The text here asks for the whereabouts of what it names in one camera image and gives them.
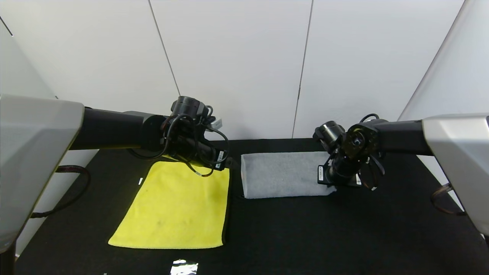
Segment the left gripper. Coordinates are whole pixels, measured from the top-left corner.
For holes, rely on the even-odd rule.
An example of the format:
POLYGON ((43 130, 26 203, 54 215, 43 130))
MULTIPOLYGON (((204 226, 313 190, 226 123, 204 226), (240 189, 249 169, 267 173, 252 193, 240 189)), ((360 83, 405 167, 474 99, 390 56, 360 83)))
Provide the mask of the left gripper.
POLYGON ((224 168, 240 169, 239 158, 227 157, 227 151, 213 146, 209 141, 196 141, 196 152, 199 161, 207 168, 222 171, 224 168))

